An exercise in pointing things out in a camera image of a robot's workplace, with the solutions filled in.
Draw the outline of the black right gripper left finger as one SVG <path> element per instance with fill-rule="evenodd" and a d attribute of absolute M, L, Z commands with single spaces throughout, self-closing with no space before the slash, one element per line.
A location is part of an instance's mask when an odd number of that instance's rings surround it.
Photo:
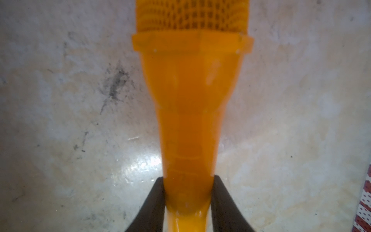
<path fill-rule="evenodd" d="M 162 232 L 165 206 L 163 177 L 159 177 L 154 182 L 137 216 L 125 232 Z"/>

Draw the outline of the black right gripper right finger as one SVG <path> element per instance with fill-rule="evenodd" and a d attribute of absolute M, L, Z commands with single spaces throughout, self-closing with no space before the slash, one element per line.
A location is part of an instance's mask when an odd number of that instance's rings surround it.
<path fill-rule="evenodd" d="M 214 176 L 211 196 L 214 232 L 254 232 L 233 201 L 220 176 Z"/>

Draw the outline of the orange toy microphone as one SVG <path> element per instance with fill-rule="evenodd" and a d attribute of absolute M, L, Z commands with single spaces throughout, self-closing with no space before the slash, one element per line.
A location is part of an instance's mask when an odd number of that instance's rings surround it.
<path fill-rule="evenodd" d="M 204 232 L 222 121 L 244 56 L 249 1 L 137 1 L 133 48 L 155 104 L 170 232 Z"/>

